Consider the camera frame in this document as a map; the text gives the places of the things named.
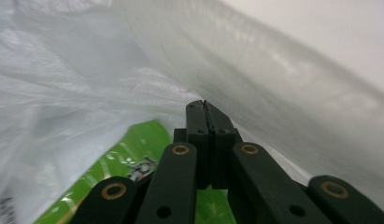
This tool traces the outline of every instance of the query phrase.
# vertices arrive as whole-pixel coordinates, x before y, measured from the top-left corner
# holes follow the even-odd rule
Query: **screw hole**
[[[241,150],[243,150],[245,153],[249,155],[256,154],[259,152],[259,149],[253,145],[244,145],[241,147]]]
[[[325,181],[320,185],[320,187],[327,194],[338,199],[347,199],[349,196],[348,191],[343,186],[332,181]]]
[[[185,146],[175,146],[172,148],[172,152],[177,155],[184,155],[189,152],[189,148]]]
[[[159,218],[167,218],[171,216],[171,208],[168,206],[161,206],[157,209],[157,217]]]
[[[107,190],[107,194],[113,196],[115,194],[120,193],[120,191],[121,191],[121,188],[119,186],[113,186]]]
[[[291,205],[290,211],[297,217],[304,217],[306,215],[305,209],[303,209],[301,206]]]
[[[106,200],[115,200],[124,195],[126,190],[123,183],[110,183],[102,189],[101,196]]]

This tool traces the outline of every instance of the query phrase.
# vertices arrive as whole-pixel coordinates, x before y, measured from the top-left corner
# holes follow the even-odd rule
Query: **translucent plastic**
[[[0,0],[0,199],[33,222],[130,125],[184,127],[200,94],[296,180],[384,209],[384,2],[292,3]]]

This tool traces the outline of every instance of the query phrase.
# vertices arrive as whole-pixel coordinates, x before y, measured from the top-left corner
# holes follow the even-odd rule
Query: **plastic bag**
[[[11,198],[16,219],[33,222],[130,125],[183,127],[184,105],[200,98],[189,88],[299,182],[336,175],[384,209],[384,3],[292,1],[288,15],[251,2],[0,0],[0,199]],[[358,50],[335,57],[322,50],[342,47],[332,39],[308,42],[281,25],[322,27],[334,15],[326,12],[344,7],[355,18],[380,8],[341,36],[372,39],[381,51],[364,45],[366,58],[341,61]],[[334,24],[348,27],[339,17]]]

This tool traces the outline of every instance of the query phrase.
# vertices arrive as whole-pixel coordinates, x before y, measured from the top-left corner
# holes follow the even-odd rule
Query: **green package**
[[[156,169],[164,148],[170,143],[170,135],[157,120],[131,126],[124,137],[35,223],[67,223],[90,190],[101,180],[125,176],[138,181]],[[196,203],[195,223],[235,223],[223,191],[198,190]]]

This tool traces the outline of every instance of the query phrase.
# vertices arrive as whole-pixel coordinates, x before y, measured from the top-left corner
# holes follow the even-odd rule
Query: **white plastic bag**
[[[184,105],[200,98],[191,88],[293,178],[338,176],[384,209],[384,25],[371,23],[384,3],[292,2],[1,0],[0,199],[33,222],[129,125],[183,127]],[[381,10],[348,25],[342,7]],[[309,42],[292,29],[304,20],[334,37]],[[376,41],[365,58],[358,41],[334,50],[354,35],[344,27]]]

